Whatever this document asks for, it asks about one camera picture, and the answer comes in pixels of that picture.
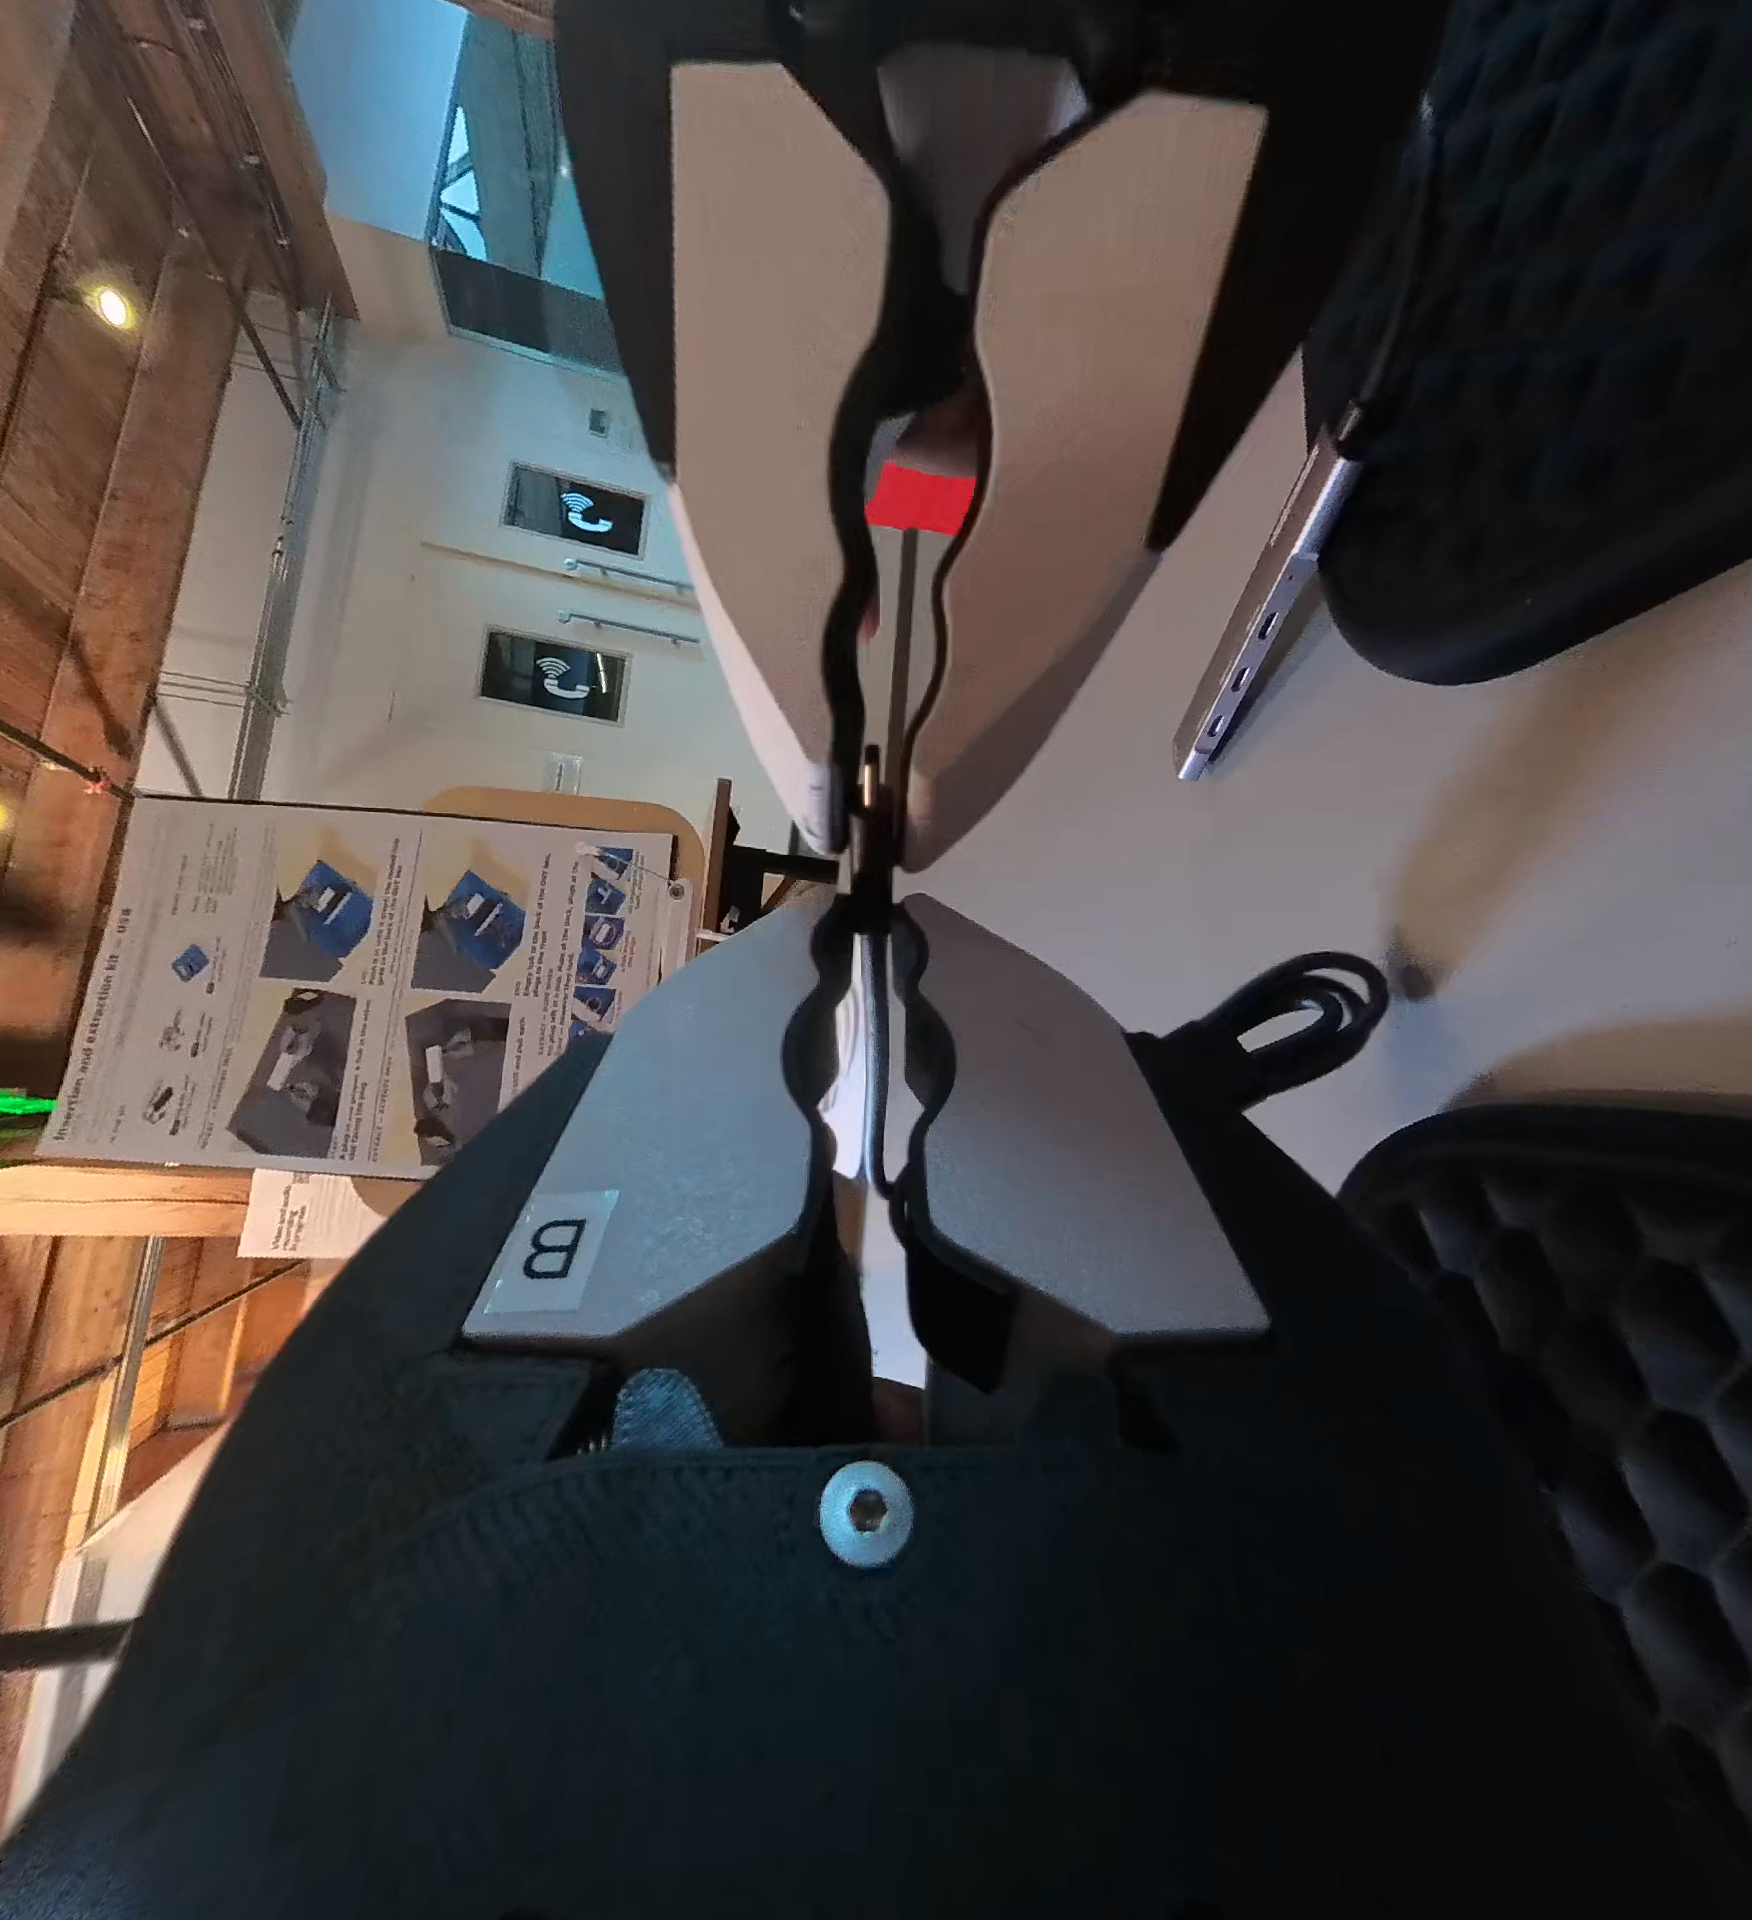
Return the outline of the grey usb hub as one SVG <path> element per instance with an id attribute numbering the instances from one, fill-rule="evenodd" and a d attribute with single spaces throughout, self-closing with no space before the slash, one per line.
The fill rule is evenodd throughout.
<path id="1" fill-rule="evenodd" d="M 1336 428 L 1325 428 L 1306 456 L 1175 733 L 1177 780 L 1196 783 L 1225 753 L 1268 669 L 1279 633 L 1320 574 L 1322 550 L 1336 532 L 1357 476 L 1360 461 L 1343 452 Z"/>

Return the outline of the person's right hand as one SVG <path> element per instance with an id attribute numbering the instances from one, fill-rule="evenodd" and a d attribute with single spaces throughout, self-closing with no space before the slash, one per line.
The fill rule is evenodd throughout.
<path id="1" fill-rule="evenodd" d="M 912 414 L 892 458 L 899 465 L 938 476 L 974 476 L 985 429 L 989 404 L 982 385 L 967 381 L 953 393 Z"/>

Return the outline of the white paper note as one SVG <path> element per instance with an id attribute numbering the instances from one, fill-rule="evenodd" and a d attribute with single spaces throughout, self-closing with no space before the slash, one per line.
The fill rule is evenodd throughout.
<path id="1" fill-rule="evenodd" d="M 238 1256 L 349 1260 L 412 1196 L 412 1181 L 259 1167 L 251 1177 Z"/>

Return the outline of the black phone icon sign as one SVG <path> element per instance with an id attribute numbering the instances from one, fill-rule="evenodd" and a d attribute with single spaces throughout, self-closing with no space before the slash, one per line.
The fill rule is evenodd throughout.
<path id="1" fill-rule="evenodd" d="M 549 542 L 641 557 L 646 550 L 646 497 L 594 476 L 510 463 L 503 525 Z"/>
<path id="2" fill-rule="evenodd" d="M 599 646 L 491 628 L 483 636 L 481 700 L 620 726 L 630 660 Z"/>

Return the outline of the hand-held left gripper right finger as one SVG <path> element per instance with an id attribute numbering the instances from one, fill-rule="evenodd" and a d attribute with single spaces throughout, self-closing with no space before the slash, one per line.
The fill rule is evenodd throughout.
<path id="1" fill-rule="evenodd" d="M 1236 1349 L 1268 1309 L 1114 1016 L 932 897 L 898 909 L 898 1181 L 928 1434 L 1005 1442 L 1055 1380 Z"/>

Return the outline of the instruction poster board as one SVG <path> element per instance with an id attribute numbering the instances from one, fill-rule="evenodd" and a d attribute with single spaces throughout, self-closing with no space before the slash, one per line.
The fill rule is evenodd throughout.
<path id="1" fill-rule="evenodd" d="M 423 1180 L 692 945 L 645 801 L 131 807 L 40 1156 Z"/>

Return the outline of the black honeycomb foam pad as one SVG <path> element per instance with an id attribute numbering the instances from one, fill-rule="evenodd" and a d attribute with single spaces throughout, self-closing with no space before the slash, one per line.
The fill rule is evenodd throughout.
<path id="1" fill-rule="evenodd" d="M 1752 1875 L 1752 1115 L 1456 1109 L 1341 1201 L 1485 1377 L 1624 1693 Z"/>
<path id="2" fill-rule="evenodd" d="M 1457 3 L 1306 345 L 1378 360 L 1320 557 L 1375 669 L 1484 686 L 1752 560 L 1752 3 Z"/>

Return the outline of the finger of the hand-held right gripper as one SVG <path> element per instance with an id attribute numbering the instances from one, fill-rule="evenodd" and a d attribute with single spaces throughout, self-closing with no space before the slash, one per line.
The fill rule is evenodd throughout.
<path id="1" fill-rule="evenodd" d="M 678 64 L 670 112 L 671 511 L 753 753 L 841 850 L 893 193 L 775 60 Z"/>
<path id="2" fill-rule="evenodd" d="M 1145 88 L 1057 131 L 978 214 L 985 436 L 935 574 L 905 872 L 999 804 L 1159 567 L 1156 511 L 1266 131 L 1266 105 Z"/>

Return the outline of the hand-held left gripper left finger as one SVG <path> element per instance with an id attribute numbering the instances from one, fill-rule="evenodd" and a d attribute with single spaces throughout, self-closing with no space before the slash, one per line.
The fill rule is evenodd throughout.
<path id="1" fill-rule="evenodd" d="M 837 1009 L 850 898 L 807 897 L 652 988 L 613 1029 L 463 1319 L 463 1339 L 687 1377 L 728 1442 L 873 1434 L 841 1246 Z"/>

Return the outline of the red plastic bin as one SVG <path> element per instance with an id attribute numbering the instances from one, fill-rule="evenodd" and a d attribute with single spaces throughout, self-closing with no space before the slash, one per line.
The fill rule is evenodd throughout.
<path id="1" fill-rule="evenodd" d="M 953 539 L 970 515 L 974 490 L 978 476 L 970 472 L 923 468 L 889 458 L 875 476 L 863 518 L 873 528 Z"/>

